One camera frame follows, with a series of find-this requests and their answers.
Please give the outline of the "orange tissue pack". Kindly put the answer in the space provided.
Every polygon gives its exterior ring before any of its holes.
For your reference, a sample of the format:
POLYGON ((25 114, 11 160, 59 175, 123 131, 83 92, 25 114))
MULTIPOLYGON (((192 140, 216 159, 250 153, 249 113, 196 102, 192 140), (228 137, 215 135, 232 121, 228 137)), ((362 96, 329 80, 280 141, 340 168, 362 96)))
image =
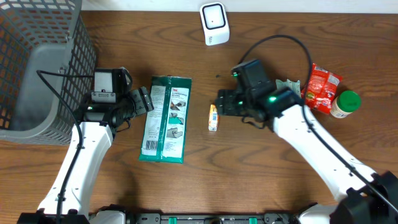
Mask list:
POLYGON ((219 116, 216 105, 210 105, 209 120, 208 120, 208 129, 210 131, 217 131, 218 120, 219 116))

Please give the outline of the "green glove package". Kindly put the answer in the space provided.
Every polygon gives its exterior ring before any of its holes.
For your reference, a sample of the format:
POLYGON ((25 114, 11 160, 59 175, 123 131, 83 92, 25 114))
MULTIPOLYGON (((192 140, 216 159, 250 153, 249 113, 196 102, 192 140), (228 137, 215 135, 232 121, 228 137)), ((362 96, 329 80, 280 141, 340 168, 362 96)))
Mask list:
POLYGON ((192 79, 153 77, 140 161, 183 163, 192 79))

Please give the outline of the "teal tissue pack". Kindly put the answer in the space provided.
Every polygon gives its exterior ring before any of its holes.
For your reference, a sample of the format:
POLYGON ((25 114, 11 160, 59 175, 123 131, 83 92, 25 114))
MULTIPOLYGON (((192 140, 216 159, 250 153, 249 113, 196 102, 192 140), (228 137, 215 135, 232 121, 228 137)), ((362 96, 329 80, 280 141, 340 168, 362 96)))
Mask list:
POLYGON ((293 82, 289 79, 287 79, 286 81, 282 81, 282 80, 276 80, 275 81, 276 87, 277 89, 282 89, 282 88, 290 88, 296 95, 298 95, 299 97, 301 97, 301 90, 300 90, 300 81, 296 81, 293 82))

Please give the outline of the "orange snack bag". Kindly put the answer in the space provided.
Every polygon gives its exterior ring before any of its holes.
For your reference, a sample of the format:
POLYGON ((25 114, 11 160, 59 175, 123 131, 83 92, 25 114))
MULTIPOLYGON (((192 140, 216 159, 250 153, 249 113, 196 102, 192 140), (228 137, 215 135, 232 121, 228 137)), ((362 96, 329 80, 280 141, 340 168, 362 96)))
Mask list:
POLYGON ((313 63, 310 80, 303 87, 301 97, 305 98, 305 104, 309 108, 329 114, 337 87, 342 80, 342 76, 313 63))

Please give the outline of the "green lid spice jar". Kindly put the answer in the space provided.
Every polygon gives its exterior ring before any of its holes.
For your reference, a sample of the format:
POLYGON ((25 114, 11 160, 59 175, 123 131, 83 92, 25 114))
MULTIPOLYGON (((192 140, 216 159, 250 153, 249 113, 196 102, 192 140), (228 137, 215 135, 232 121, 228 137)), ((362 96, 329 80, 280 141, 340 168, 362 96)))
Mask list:
POLYGON ((336 97, 331 105, 330 114, 335 118, 345 118, 361 106, 361 97, 354 91, 347 90, 336 97))

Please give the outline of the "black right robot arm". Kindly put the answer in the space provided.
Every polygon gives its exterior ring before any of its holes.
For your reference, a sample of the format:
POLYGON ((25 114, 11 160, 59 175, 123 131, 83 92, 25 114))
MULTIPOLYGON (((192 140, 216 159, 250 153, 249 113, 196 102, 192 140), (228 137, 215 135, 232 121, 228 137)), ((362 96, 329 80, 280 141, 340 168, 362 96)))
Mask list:
POLYGON ((289 88, 219 90, 222 115, 254 118, 289 143, 329 188, 337 206, 313 205, 296 223, 397 223, 397 177, 350 154, 289 88))

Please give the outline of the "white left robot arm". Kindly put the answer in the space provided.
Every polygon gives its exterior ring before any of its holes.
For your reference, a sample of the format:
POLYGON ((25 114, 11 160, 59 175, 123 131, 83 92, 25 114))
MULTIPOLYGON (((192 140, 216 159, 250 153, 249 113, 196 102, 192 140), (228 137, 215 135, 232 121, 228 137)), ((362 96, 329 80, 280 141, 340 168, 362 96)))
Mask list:
POLYGON ((77 124, 58 175, 34 213, 18 223, 127 223, 128 213, 110 205, 90 215, 90 200, 105 154, 120 125, 154 109, 147 88, 125 92, 115 103, 99 102, 110 92, 88 92, 74 115, 77 124))

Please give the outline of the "white barcode scanner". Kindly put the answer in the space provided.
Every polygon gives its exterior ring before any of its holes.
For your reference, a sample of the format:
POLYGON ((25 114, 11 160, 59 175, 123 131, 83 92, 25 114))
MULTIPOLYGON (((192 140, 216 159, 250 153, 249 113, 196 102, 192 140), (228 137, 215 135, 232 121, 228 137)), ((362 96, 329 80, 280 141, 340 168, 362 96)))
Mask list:
POLYGON ((200 7, 200 17, 207 46, 229 41, 230 29, 226 9, 221 2, 211 2, 200 7))

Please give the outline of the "grey plastic mesh basket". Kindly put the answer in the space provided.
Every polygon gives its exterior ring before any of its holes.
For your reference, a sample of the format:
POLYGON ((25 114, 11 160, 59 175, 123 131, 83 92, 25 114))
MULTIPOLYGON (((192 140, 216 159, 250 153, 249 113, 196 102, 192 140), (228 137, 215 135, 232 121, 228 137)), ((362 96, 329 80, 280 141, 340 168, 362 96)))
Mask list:
POLYGON ((91 90, 96 52, 80 0, 1 1, 1 139, 65 145, 91 90))

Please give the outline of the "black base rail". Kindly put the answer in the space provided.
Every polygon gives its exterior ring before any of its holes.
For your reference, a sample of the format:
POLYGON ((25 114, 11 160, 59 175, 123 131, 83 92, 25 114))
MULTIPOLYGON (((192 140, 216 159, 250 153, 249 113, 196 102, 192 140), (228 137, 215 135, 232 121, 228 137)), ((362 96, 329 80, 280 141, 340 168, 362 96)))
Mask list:
POLYGON ((131 224, 292 224, 298 219, 289 213, 265 213, 257 215, 161 215, 159 213, 123 213, 102 211, 89 219, 89 223, 131 224))

